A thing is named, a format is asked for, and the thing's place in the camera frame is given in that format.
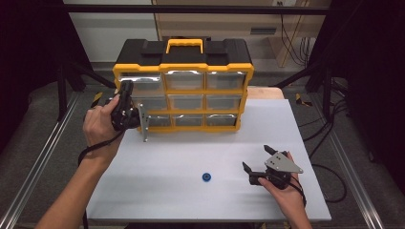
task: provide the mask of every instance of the metal bracket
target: metal bracket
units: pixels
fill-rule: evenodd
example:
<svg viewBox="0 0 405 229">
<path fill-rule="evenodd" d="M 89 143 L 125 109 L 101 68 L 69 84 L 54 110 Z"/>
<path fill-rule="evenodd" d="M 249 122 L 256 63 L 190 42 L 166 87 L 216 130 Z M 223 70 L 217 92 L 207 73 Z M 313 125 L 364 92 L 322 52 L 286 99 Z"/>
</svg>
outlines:
<svg viewBox="0 0 405 229">
<path fill-rule="evenodd" d="M 292 160 L 288 159 L 286 156 L 283 155 L 281 152 L 276 152 L 273 156 L 271 156 L 266 162 L 265 165 L 268 168 L 271 168 L 275 171 L 279 172 L 289 172 L 289 173 L 297 173 L 302 174 L 304 170 L 298 167 Z"/>
<path fill-rule="evenodd" d="M 143 142 L 146 142 L 148 141 L 149 115 L 141 103 L 138 104 L 138 110 Z"/>
</svg>

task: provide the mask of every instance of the small blue object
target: small blue object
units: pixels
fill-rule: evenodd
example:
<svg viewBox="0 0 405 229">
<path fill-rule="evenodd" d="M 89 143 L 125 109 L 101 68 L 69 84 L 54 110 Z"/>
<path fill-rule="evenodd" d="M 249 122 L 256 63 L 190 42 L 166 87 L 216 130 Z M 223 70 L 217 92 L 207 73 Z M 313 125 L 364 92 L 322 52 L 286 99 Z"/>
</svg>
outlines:
<svg viewBox="0 0 405 229">
<path fill-rule="evenodd" d="M 205 173 L 202 175 L 202 180 L 205 182 L 208 182 L 211 179 L 211 175 L 208 173 Z"/>
</svg>

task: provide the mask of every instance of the clear plastic drawer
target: clear plastic drawer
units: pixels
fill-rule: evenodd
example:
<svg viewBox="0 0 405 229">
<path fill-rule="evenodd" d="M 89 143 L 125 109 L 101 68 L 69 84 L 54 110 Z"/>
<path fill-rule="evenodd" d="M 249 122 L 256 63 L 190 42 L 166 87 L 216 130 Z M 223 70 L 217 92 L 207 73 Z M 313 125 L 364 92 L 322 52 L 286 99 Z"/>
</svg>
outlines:
<svg viewBox="0 0 405 229">
<path fill-rule="evenodd" d="M 164 77 L 168 90 L 203 89 L 203 73 L 197 71 L 170 71 Z"/>
<path fill-rule="evenodd" d="M 176 126 L 202 126 L 202 114 L 173 114 L 173 121 Z"/>
<path fill-rule="evenodd" d="M 235 126 L 237 114 L 206 114 L 207 126 Z"/>
<path fill-rule="evenodd" d="M 169 94 L 170 108 L 173 110 L 197 110 L 203 108 L 202 94 Z"/>
<path fill-rule="evenodd" d="M 246 73 L 210 72 L 206 74 L 207 89 L 242 89 Z"/>
<path fill-rule="evenodd" d="M 167 102 L 165 96 L 155 96 L 155 97 L 133 97 L 135 105 L 139 103 L 143 105 L 146 111 L 150 110 L 167 110 Z"/>
<path fill-rule="evenodd" d="M 150 127 L 169 127 L 171 126 L 170 115 L 168 114 L 152 114 L 149 116 Z"/>
<path fill-rule="evenodd" d="M 207 110 L 236 110 L 239 109 L 242 96 L 240 94 L 216 95 L 208 94 L 206 96 Z"/>
<path fill-rule="evenodd" d="M 164 95 L 160 73 L 121 73 L 118 80 L 132 80 L 135 97 Z"/>
</svg>

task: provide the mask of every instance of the white table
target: white table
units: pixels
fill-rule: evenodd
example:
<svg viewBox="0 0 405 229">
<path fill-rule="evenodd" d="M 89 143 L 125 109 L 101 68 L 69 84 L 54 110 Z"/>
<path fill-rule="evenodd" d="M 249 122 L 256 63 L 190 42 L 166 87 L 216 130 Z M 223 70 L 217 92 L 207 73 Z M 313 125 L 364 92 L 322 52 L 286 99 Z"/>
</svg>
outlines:
<svg viewBox="0 0 405 229">
<path fill-rule="evenodd" d="M 270 221 L 285 219 L 272 195 L 248 182 L 242 161 L 264 171 L 263 146 L 291 151 L 310 220 L 330 220 L 295 118 L 285 99 L 248 99 L 237 133 L 125 134 L 87 208 L 89 219 L 119 221 Z M 202 175 L 212 178 L 204 182 Z"/>
</svg>

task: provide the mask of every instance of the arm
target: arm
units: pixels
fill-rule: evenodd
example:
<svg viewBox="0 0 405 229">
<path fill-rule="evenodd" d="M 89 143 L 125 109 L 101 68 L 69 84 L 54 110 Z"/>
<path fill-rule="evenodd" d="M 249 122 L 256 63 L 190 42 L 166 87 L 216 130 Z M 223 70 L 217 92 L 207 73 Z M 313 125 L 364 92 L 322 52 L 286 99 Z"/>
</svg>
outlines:
<svg viewBox="0 0 405 229">
<path fill-rule="evenodd" d="M 97 106 L 86 114 L 83 132 L 88 146 L 117 135 L 111 124 L 111 111 L 119 96 L 104 107 Z M 96 185 L 117 154 L 122 136 L 108 146 L 90 152 L 77 168 L 60 196 L 48 209 L 35 228 L 78 228 Z"/>
<path fill-rule="evenodd" d="M 288 153 L 288 158 L 292 160 L 291 154 Z M 291 186 L 284 190 L 275 187 L 271 182 L 264 178 L 259 178 L 259 182 L 274 196 L 283 214 L 288 219 L 290 225 L 294 229 L 312 228 L 310 225 L 307 213 L 301 194 Z M 298 183 L 292 178 L 291 183 L 298 186 Z"/>
</svg>

